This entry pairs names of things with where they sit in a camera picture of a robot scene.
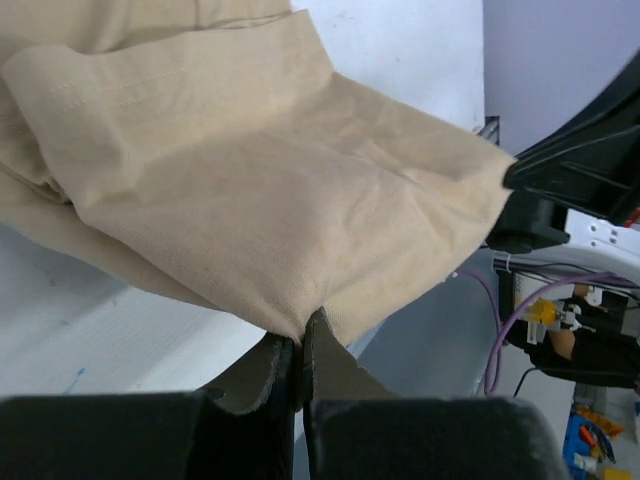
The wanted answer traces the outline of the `beige polo shirt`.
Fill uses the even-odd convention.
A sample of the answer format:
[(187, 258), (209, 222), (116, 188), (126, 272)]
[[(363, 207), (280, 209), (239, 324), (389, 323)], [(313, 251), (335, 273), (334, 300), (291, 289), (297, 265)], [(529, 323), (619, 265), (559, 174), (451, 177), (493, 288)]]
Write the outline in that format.
[(440, 283), (509, 155), (339, 74), (286, 1), (5, 1), (1, 220), (150, 293), (350, 343)]

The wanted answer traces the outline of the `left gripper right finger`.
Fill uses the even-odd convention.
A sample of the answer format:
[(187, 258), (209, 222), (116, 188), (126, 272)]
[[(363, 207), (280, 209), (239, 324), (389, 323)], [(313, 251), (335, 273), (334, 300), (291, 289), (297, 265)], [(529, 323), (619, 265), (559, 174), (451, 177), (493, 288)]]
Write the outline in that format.
[(566, 479), (547, 422), (518, 399), (402, 398), (335, 338), (325, 310), (302, 350), (313, 479)]

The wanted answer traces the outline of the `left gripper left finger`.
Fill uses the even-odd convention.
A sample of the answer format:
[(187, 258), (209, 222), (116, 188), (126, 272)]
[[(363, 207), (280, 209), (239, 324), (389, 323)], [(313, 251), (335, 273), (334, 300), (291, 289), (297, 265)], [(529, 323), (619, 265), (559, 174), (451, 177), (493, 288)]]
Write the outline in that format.
[(4, 479), (289, 479), (295, 348), (267, 334), (194, 391), (1, 402)]

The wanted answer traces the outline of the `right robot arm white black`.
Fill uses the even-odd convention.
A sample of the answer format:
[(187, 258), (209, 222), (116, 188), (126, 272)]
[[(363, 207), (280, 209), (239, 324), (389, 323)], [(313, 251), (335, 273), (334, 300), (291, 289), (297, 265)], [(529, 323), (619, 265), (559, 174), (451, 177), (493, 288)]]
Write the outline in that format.
[(639, 281), (639, 58), (578, 114), (517, 154), (511, 190), (488, 245), (511, 255), (551, 254)]

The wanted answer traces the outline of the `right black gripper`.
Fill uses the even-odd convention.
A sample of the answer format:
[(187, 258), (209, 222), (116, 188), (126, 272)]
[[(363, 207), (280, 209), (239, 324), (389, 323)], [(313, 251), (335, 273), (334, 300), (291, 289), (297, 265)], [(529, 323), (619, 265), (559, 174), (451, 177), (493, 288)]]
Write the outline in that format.
[[(516, 156), (503, 184), (547, 198), (639, 198), (639, 56), (556, 132)], [(567, 209), (528, 192), (513, 192), (487, 236), (510, 254), (566, 244)]]

